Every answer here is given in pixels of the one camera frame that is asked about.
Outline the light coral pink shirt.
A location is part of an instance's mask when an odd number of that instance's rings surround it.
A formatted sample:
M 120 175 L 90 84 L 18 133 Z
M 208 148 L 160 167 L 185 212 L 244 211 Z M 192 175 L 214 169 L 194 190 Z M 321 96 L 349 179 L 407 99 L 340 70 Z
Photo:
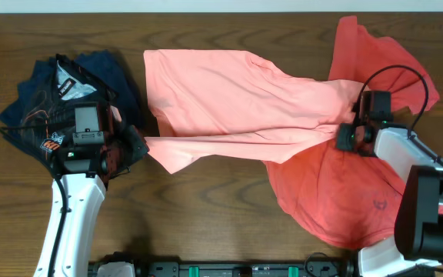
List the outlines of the light coral pink shirt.
M 209 155 L 285 162 L 332 139 L 361 87 L 293 77 L 247 51 L 147 50 L 144 62 L 159 130 L 147 143 L 170 173 Z

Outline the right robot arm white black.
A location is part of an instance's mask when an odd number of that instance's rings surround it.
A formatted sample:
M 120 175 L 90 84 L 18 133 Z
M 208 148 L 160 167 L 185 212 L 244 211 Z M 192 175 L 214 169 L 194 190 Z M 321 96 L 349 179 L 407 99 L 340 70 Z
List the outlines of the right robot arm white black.
M 386 162 L 405 182 L 393 236 L 361 249 L 350 276 L 433 276 L 443 273 L 443 158 L 406 127 L 340 125 L 340 150 Z

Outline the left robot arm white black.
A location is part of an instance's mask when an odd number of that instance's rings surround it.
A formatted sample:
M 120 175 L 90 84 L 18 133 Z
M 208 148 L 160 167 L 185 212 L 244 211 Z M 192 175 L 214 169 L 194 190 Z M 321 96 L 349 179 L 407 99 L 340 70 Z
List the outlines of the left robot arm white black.
M 86 276 L 99 209 L 110 180 L 148 153 L 133 125 L 105 141 L 57 151 L 51 160 L 52 210 L 35 276 Z

